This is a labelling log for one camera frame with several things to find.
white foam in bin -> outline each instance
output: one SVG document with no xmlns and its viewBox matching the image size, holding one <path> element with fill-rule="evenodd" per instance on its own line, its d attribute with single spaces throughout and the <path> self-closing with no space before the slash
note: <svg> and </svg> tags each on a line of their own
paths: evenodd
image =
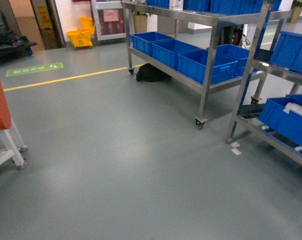
<svg viewBox="0 0 302 240">
<path fill-rule="evenodd" d="M 184 0 L 170 0 L 170 9 L 172 10 L 183 10 Z"/>
<path fill-rule="evenodd" d="M 290 111 L 295 112 L 296 114 L 299 114 L 300 116 L 302 116 L 302 106 L 300 106 L 299 104 L 293 104 L 293 103 L 287 103 L 285 106 L 285 109 L 283 109 L 283 112 L 285 112 L 286 114 L 289 114 Z"/>
</svg>

yellow mop bucket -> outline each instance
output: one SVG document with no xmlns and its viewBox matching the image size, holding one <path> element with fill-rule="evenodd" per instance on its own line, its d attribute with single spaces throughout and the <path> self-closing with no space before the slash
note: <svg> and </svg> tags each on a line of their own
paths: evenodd
<svg viewBox="0 0 302 240">
<path fill-rule="evenodd" d="M 95 32 L 95 24 L 93 23 L 93 19 L 91 17 L 80 17 L 80 22 L 82 29 L 87 29 L 90 34 L 94 34 Z"/>
<path fill-rule="evenodd" d="M 91 33 L 87 29 L 78 29 L 76 31 L 68 31 L 67 36 L 71 40 L 74 47 L 91 47 L 93 46 L 91 41 Z"/>
</svg>

black bag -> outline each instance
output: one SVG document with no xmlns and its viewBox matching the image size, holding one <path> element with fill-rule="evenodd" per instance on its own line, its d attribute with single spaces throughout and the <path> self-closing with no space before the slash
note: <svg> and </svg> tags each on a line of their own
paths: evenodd
<svg viewBox="0 0 302 240">
<path fill-rule="evenodd" d="M 9 29 L 6 18 L 0 10 L 0 51 L 17 48 L 28 42 L 27 37 L 18 35 Z"/>
<path fill-rule="evenodd" d="M 155 66 L 147 63 L 140 66 L 139 71 L 136 74 L 136 81 L 142 82 L 157 82 L 164 79 L 168 79 L 171 76 L 156 68 Z"/>
</svg>

floor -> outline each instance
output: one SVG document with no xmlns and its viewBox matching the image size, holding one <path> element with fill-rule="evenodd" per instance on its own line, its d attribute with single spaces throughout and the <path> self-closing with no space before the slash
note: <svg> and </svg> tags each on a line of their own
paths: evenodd
<svg viewBox="0 0 302 240">
<path fill-rule="evenodd" d="M 208 47 L 208 34 L 180 39 Z M 224 141 L 238 87 L 209 96 L 198 130 L 200 95 L 173 79 L 136 82 L 126 66 L 119 43 L 0 67 L 29 147 L 24 170 L 0 166 L 0 240 L 302 240 L 302 168 L 253 135 L 238 140 L 238 156 Z M 263 101 L 291 87 L 270 76 Z"/>
</svg>

blue plastic bin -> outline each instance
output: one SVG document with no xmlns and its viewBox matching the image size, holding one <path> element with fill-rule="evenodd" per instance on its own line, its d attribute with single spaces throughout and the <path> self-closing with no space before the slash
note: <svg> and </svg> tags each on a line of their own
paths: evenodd
<svg viewBox="0 0 302 240">
<path fill-rule="evenodd" d="M 211 0 L 184 0 L 183 2 L 183 9 L 184 10 L 192 10 L 192 11 L 203 11 L 208 12 L 210 11 L 210 3 Z"/>
<path fill-rule="evenodd" d="M 145 32 L 137 33 L 132 35 L 133 48 L 147 54 L 148 56 L 153 55 L 152 43 L 161 41 L 173 40 L 174 38 L 160 34 L 157 32 Z"/>
<path fill-rule="evenodd" d="M 252 13 L 258 13 L 258 12 L 261 12 L 261 8 L 262 8 L 262 5 L 263 5 L 263 0 L 256 0 L 256 3 L 254 4 L 251 4 L 252 1 L 249 1 L 248 0 L 248 5 L 249 5 L 249 9 L 252 9 Z M 282 0 L 275 0 L 274 1 L 274 6 L 272 8 L 272 11 L 278 11 L 279 10 L 279 7 L 281 5 L 281 2 Z"/>
<path fill-rule="evenodd" d="M 281 0 L 275 0 L 273 11 L 279 9 Z M 261 11 L 263 0 L 211 0 L 210 11 L 217 14 L 240 15 L 258 13 Z"/>
<path fill-rule="evenodd" d="M 178 40 L 162 41 L 153 44 L 153 58 L 168 65 L 173 69 L 177 69 L 179 53 L 198 50 L 196 46 L 180 42 Z"/>
<path fill-rule="evenodd" d="M 208 50 L 198 50 L 178 55 L 178 71 L 203 84 Z M 217 84 L 232 78 L 237 61 L 217 54 L 213 66 L 211 84 Z"/>
<path fill-rule="evenodd" d="M 216 49 L 217 53 L 227 56 L 229 58 L 232 58 L 237 61 L 237 64 L 235 66 L 234 77 L 239 77 L 242 76 L 244 73 L 245 65 L 247 58 L 249 57 L 250 51 L 247 49 L 243 49 L 241 47 L 237 47 L 231 44 L 226 44 L 226 45 L 220 45 Z"/>
<path fill-rule="evenodd" d="M 243 14 L 246 0 L 211 0 L 210 11 L 216 14 Z"/>
<path fill-rule="evenodd" d="M 156 6 L 158 8 L 170 8 L 170 0 L 147 0 L 147 5 Z"/>
<path fill-rule="evenodd" d="M 280 33 L 270 62 L 302 73 L 302 34 Z"/>
<path fill-rule="evenodd" d="M 283 112 L 289 102 L 302 106 L 302 95 L 268 99 L 259 120 L 302 146 L 302 116 L 293 111 L 289 114 Z"/>
</svg>

